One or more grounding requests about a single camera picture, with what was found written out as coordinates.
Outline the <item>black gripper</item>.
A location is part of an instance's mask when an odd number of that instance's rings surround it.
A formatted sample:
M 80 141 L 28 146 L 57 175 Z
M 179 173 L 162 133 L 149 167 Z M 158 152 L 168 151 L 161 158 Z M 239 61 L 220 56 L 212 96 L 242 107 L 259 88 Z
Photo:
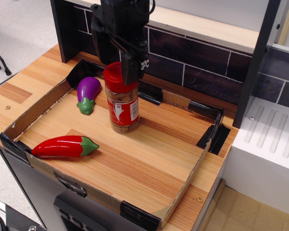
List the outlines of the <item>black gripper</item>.
M 96 54 L 104 64 L 120 60 L 123 84 L 143 78 L 149 67 L 148 42 L 144 26 L 149 22 L 148 0 L 102 0 L 90 6 L 91 32 Z

